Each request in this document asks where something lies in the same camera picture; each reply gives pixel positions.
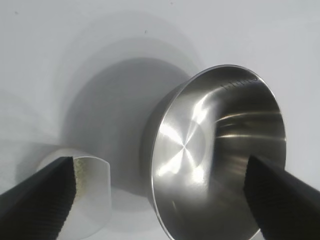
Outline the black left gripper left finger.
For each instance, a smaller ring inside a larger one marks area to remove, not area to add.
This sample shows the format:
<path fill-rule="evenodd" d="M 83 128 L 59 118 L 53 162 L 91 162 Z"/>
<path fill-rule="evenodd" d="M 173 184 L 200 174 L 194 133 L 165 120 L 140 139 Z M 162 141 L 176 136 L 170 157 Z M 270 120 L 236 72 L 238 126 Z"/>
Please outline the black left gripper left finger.
<path fill-rule="evenodd" d="M 59 157 L 0 195 L 0 238 L 57 239 L 75 196 L 74 160 Z"/>

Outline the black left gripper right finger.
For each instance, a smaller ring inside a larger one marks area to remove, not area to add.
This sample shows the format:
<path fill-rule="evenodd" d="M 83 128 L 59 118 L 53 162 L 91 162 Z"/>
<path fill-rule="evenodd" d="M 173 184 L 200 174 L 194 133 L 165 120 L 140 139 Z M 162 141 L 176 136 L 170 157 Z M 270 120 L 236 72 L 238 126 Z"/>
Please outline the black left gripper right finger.
<path fill-rule="evenodd" d="M 318 240 L 320 193 L 267 159 L 248 159 L 244 194 L 266 240 Z"/>

